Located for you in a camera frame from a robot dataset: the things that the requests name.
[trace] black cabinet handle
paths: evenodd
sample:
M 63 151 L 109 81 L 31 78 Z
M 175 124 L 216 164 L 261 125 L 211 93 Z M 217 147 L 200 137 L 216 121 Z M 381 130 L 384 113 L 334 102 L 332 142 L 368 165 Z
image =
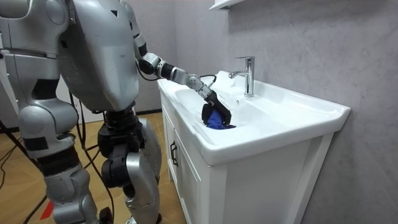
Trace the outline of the black cabinet handle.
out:
M 175 146 L 175 141 L 170 145 L 170 153 L 172 153 L 173 146 Z
M 175 145 L 175 142 L 173 142 L 173 144 L 172 145 L 174 145 L 174 147 L 172 148 L 172 151 L 171 151 L 171 153 L 172 153 L 172 160 L 173 160 L 173 164 L 174 165 L 176 165 L 177 167 L 178 167 L 178 161 L 177 161 L 177 158 L 174 156 L 174 151 L 176 151 L 177 150 L 177 146 Z

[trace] wall shelf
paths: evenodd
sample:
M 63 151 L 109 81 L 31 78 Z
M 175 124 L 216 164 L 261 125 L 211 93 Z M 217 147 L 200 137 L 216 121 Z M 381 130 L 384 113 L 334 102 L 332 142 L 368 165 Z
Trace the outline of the wall shelf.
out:
M 210 10 L 217 10 L 217 9 L 226 9 L 229 10 L 229 8 L 237 4 L 239 2 L 243 2 L 244 0 L 216 0 L 215 4 L 211 6 L 209 9 Z

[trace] faucet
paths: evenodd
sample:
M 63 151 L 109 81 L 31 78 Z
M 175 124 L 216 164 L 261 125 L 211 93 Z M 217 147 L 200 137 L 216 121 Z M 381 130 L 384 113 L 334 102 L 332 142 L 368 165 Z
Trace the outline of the faucet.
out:
M 244 58 L 246 61 L 246 69 L 237 72 L 231 72 L 228 77 L 235 78 L 237 75 L 246 76 L 246 84 L 244 86 L 244 96 L 254 96 L 254 56 L 237 57 L 237 59 Z

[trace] sink basin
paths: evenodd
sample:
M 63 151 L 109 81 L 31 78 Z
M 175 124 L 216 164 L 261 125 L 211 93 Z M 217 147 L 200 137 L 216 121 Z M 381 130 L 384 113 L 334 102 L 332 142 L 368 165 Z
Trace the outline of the sink basin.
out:
M 212 77 L 202 80 L 209 84 Z M 159 80 L 159 88 L 192 134 L 209 165 L 215 166 L 339 131 L 350 108 L 285 88 L 255 81 L 252 98 L 244 97 L 244 77 L 219 72 L 211 87 L 232 114 L 236 128 L 214 130 L 201 120 L 205 101 L 187 86 Z

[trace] wooden floor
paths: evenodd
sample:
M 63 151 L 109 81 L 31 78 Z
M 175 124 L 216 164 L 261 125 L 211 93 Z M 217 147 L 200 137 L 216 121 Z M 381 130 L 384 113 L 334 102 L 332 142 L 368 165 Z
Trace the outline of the wooden floor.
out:
M 186 223 L 174 183 L 169 182 L 162 113 L 148 114 L 140 117 L 147 118 L 150 121 L 156 131 L 157 137 L 159 138 L 160 145 L 162 146 L 162 169 L 159 183 L 160 213 L 163 216 L 161 223 Z M 102 122 L 87 124 L 87 147 L 97 143 L 97 132 L 101 125 Z M 14 135 L 17 138 L 19 137 L 19 133 L 15 133 Z M 13 146 L 14 144 L 5 134 L 0 134 L 0 158 L 2 158 L 2 156 L 4 156 Z M 81 163 L 84 166 L 88 163 L 88 159 L 81 150 L 78 140 L 76 141 L 75 147 L 79 154 Z M 91 156 L 95 153 L 96 149 L 90 152 Z M 103 162 L 104 158 L 101 155 L 99 155 L 95 160 L 95 164 L 99 169 L 101 169 Z M 3 168 L 6 171 L 6 179 L 3 188 L 0 190 L 0 223 L 21 224 L 45 194 L 43 177 L 18 149 L 12 153 L 12 156 L 5 163 Z M 92 166 L 87 168 L 87 171 L 91 176 L 90 190 L 96 202 L 98 211 L 104 207 L 110 207 L 111 201 L 109 196 Z M 115 224 L 125 224 L 126 220 L 130 217 L 130 213 L 124 204 L 123 192 L 121 189 L 111 189 L 111 193 L 115 203 Z M 40 219 L 47 204 L 48 201 L 40 207 L 37 213 L 30 220 L 30 223 L 55 223 L 52 217 L 44 220 Z

